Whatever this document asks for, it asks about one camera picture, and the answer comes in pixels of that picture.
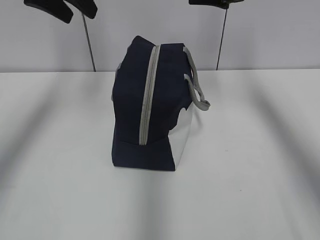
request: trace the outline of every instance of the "metal rod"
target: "metal rod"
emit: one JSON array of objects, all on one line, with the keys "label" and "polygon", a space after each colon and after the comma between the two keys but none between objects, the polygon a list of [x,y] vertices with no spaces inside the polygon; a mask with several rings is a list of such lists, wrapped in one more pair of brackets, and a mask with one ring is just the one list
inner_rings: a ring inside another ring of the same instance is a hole
[{"label": "metal rod", "polygon": [[216,63],[216,70],[219,69],[219,62],[220,62],[220,55],[221,55],[222,43],[223,43],[223,41],[224,41],[224,35],[225,35],[225,27],[226,27],[226,21],[227,21],[227,14],[228,14],[228,9],[225,10],[225,15],[224,15],[223,29],[222,29],[222,35],[221,35],[221,43],[220,43],[218,61],[217,61],[217,63]]},{"label": "metal rod", "polygon": [[89,51],[90,51],[93,71],[96,72],[96,65],[95,65],[94,55],[92,53],[92,48],[91,48],[91,44],[90,44],[90,38],[89,38],[89,34],[88,34],[86,18],[85,18],[85,15],[83,13],[81,13],[81,14],[82,14],[82,20],[83,20],[85,35],[86,35],[86,41],[88,42],[88,47],[89,47]]}]

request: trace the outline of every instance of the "zipper trim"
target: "zipper trim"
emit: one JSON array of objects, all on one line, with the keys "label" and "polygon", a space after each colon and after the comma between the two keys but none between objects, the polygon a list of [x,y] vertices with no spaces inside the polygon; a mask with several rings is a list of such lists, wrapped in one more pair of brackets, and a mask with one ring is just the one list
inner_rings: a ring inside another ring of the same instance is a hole
[{"label": "zipper trim", "polygon": [[151,116],[152,100],[154,97],[160,48],[161,45],[153,47],[150,55],[148,71],[146,74],[139,130],[139,145],[142,146],[147,145],[148,141],[149,123]]}]

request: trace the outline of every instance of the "insulated bag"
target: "insulated bag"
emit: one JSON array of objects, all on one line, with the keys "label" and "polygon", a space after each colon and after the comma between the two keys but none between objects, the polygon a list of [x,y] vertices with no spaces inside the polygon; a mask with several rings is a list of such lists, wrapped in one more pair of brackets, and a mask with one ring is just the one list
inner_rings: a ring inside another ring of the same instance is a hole
[{"label": "insulated bag", "polygon": [[112,100],[114,166],[158,171],[176,170],[194,105],[202,111],[210,107],[185,45],[154,45],[140,36],[115,73]]}]

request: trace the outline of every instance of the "gray handle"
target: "gray handle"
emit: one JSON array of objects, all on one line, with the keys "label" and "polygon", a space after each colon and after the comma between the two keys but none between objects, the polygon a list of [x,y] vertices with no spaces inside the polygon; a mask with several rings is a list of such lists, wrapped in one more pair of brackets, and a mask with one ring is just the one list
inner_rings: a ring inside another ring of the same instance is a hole
[{"label": "gray handle", "polygon": [[[188,58],[188,61],[192,70],[192,75],[193,75],[193,82],[191,81],[190,76],[188,74],[184,75],[184,79],[189,84],[189,91],[190,91],[192,101],[198,109],[202,111],[208,111],[210,107],[210,103],[205,99],[205,95],[202,92],[201,87],[199,85],[198,73],[197,73],[195,62],[192,59],[191,53],[188,48],[183,47],[183,51],[185,52]],[[197,98],[196,91],[200,96],[200,101]]]}]

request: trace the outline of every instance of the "white wall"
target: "white wall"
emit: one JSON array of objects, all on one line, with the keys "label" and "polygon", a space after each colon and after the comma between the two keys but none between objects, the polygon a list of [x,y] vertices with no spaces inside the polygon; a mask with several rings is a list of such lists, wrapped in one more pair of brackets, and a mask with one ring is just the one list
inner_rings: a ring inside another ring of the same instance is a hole
[{"label": "white wall", "polygon": [[91,71],[82,17],[71,24],[25,6],[0,0],[0,72]]},{"label": "white wall", "polygon": [[319,0],[244,0],[228,11],[220,69],[320,68]]},{"label": "white wall", "polygon": [[[98,71],[115,70],[135,35],[184,42],[199,69],[217,63],[224,11],[188,0],[95,0],[88,19]],[[0,72],[91,71],[81,15],[71,24],[0,0]],[[220,69],[320,68],[320,1],[245,0],[230,7]]]},{"label": "white wall", "polygon": [[97,70],[115,70],[136,35],[155,44],[185,43],[200,69],[217,64],[225,12],[188,0],[95,0],[87,22]]}]

